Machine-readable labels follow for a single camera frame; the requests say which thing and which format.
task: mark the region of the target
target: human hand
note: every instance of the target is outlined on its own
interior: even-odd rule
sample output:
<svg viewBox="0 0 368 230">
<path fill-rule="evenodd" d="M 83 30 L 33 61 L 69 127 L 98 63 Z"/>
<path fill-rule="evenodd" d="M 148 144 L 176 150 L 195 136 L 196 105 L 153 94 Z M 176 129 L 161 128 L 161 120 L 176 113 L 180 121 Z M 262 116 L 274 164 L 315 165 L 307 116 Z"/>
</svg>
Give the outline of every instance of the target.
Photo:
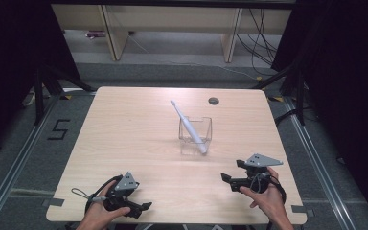
<svg viewBox="0 0 368 230">
<path fill-rule="evenodd" d="M 106 196 L 108 189 L 116 183 L 115 180 L 108 183 L 103 190 L 99 193 L 99 196 Z M 102 230 L 106 229 L 106 226 L 115 218 L 126 215 L 130 212 L 129 207 L 122 207 L 114 211 L 107 211 L 104 208 L 104 203 L 93 202 L 88 211 L 82 219 L 82 222 L 77 227 L 77 230 Z"/>
<path fill-rule="evenodd" d="M 267 167 L 267 169 L 271 176 L 279 179 L 279 174 L 270 167 Z M 250 208 L 259 206 L 259 208 L 268 216 L 270 221 L 276 224 L 279 229 L 294 229 L 288 219 L 282 195 L 276 186 L 270 183 L 267 190 L 262 194 L 255 193 L 250 190 L 250 188 L 244 186 L 240 187 L 240 191 L 253 199 L 253 202 L 250 204 Z"/>
</svg>

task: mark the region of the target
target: white stick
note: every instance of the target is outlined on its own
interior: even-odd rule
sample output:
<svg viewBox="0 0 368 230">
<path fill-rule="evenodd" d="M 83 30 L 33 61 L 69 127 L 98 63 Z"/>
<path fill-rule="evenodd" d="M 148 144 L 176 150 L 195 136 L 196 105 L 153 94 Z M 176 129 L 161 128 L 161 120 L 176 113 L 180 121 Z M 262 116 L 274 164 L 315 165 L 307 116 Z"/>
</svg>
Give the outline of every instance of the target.
<svg viewBox="0 0 368 230">
<path fill-rule="evenodd" d="M 187 129 L 188 133 L 190 133 L 191 138 L 193 138 L 193 141 L 198 145 L 199 150 L 201 153 L 206 153 L 207 148 L 205 147 L 205 144 L 202 142 L 201 138 L 199 138 L 198 133 L 196 133 L 196 130 L 194 129 L 193 125 L 191 125 L 191 122 L 181 113 L 180 109 L 175 105 L 175 101 L 171 100 L 172 106 L 174 106 L 175 110 L 177 111 L 178 115 L 181 118 L 182 123 L 184 124 L 184 127 Z"/>
</svg>

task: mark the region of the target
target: wooden table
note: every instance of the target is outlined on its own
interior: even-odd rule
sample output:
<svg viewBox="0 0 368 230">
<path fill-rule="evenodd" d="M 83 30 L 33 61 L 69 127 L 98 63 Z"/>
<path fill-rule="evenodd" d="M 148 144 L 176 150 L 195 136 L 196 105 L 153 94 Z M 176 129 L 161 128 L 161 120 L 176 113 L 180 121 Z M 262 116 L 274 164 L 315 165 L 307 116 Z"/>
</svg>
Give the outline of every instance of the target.
<svg viewBox="0 0 368 230">
<path fill-rule="evenodd" d="M 209 99 L 219 104 L 209 104 Z M 180 154 L 179 117 L 170 100 L 187 116 L 211 117 L 212 142 L 206 155 Z M 96 192 L 109 178 L 132 172 L 139 188 L 129 197 L 153 202 L 135 223 L 268 223 L 252 200 L 231 192 L 220 173 L 245 178 L 236 160 L 260 153 L 284 165 L 274 166 L 287 192 L 286 209 L 293 224 L 306 214 L 302 205 L 265 93 L 249 89 L 102 87 L 98 90 L 54 198 L 51 221 L 81 221 L 86 199 L 71 192 Z"/>
</svg>

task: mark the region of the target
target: black curtain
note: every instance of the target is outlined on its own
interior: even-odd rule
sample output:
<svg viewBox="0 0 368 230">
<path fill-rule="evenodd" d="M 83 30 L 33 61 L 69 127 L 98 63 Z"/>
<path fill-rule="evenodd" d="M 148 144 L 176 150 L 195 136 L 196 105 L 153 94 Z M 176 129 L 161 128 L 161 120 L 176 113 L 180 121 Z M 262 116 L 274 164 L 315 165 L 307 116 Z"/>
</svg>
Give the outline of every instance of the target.
<svg viewBox="0 0 368 230">
<path fill-rule="evenodd" d="M 0 135 L 21 108 L 41 64 L 80 78 L 50 4 L 0 0 Z"/>
<path fill-rule="evenodd" d="M 304 80 L 321 121 L 368 201 L 368 1 L 335 2 L 336 14 L 319 49 L 311 51 L 315 55 L 303 71 Z M 281 68 L 296 56 L 299 29 L 305 31 L 312 22 L 312 15 L 303 11 L 292 16 L 275 62 Z"/>
</svg>

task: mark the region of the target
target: wrist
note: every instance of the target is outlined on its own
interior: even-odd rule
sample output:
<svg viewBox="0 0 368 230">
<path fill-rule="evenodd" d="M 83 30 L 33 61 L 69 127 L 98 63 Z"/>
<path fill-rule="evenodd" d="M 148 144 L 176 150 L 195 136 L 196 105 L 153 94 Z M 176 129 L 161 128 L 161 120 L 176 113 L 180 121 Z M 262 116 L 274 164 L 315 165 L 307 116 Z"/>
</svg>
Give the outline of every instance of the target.
<svg viewBox="0 0 368 230">
<path fill-rule="evenodd" d="M 84 221 L 83 219 L 76 230 L 95 230 L 95 229 L 98 229 L 97 224 L 91 221 Z"/>
<path fill-rule="evenodd" d="M 280 230 L 294 230 L 294 227 L 287 217 L 276 218 L 273 220 L 273 223 Z"/>
</svg>

